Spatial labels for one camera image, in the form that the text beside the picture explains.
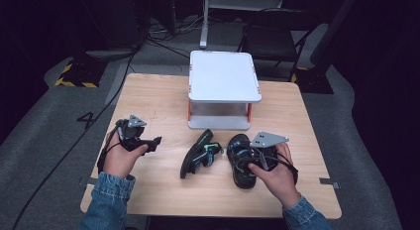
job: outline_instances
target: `jeans jacket cuff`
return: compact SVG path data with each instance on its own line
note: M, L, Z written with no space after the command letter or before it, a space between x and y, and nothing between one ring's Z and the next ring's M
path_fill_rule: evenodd
M302 195L299 202L289 208L283 208L283 217L291 226L302 225L316 215L315 208Z
M136 179L132 175L120 178L101 172L98 181L95 183L94 190L112 197L129 199L135 182Z

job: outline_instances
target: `hand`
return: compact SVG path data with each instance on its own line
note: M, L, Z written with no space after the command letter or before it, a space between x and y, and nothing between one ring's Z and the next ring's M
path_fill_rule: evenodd
M105 173L118 176L120 178L125 178L129 175L129 173L133 169L137 158L141 156L142 154L144 154L146 150L149 148L149 146L147 144L144 144L144 145L139 146L132 152L128 152L119 143L120 143L120 138L118 136L118 133L115 132L114 136L112 137L109 143L109 151L105 159L103 171Z
M275 148L278 154L284 155L293 165L286 143L277 144ZM281 155L277 155L277 157L286 162ZM265 183L265 186L280 200L283 207L289 208L300 200L300 193L294 184L293 174L287 166L278 164L271 172L266 172L255 164L248 164L248 168Z

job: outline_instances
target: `black chair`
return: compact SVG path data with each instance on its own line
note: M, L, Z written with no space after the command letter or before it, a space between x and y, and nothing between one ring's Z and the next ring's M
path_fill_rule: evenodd
M288 81L296 71L306 38L320 25L309 11L269 8L257 11L243 29L237 52L251 54L253 59L293 62ZM304 32L295 43L293 31Z

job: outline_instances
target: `black shoe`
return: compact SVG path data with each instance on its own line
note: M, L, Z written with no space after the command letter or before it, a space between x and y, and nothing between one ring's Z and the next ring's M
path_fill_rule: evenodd
M250 157L250 139L245 134L238 134L228 144L228 159L232 166L235 185L239 188L252 188L256 185L257 177L245 174L244 168L238 162L241 157Z

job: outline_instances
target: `white plastic stand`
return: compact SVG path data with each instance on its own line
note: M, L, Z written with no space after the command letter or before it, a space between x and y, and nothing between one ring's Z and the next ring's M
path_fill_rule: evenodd
M188 96L190 128L248 130L262 99L251 55L192 52Z

